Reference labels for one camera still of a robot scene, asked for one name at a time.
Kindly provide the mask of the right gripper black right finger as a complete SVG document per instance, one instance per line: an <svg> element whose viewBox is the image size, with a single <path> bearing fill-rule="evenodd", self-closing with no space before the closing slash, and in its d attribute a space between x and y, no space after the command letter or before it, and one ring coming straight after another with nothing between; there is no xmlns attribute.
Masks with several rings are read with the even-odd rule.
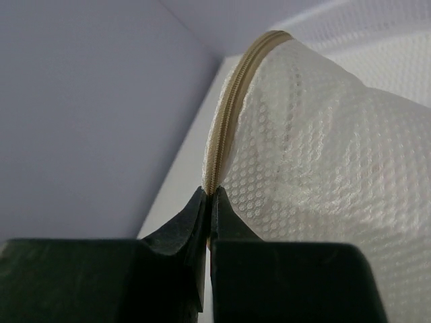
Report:
<svg viewBox="0 0 431 323"><path fill-rule="evenodd" d="M234 212L226 190L219 186L211 200L209 241L252 240L261 238Z"/></svg>

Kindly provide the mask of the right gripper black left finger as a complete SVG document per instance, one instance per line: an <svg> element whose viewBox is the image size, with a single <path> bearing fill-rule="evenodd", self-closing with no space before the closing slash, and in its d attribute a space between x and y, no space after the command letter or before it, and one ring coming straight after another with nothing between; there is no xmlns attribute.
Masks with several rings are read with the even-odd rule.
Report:
<svg viewBox="0 0 431 323"><path fill-rule="evenodd" d="M152 252L145 265L145 279L151 291L177 294L192 312L201 313L204 305L206 242L210 215L207 195L201 187L185 207L142 242Z"/></svg>

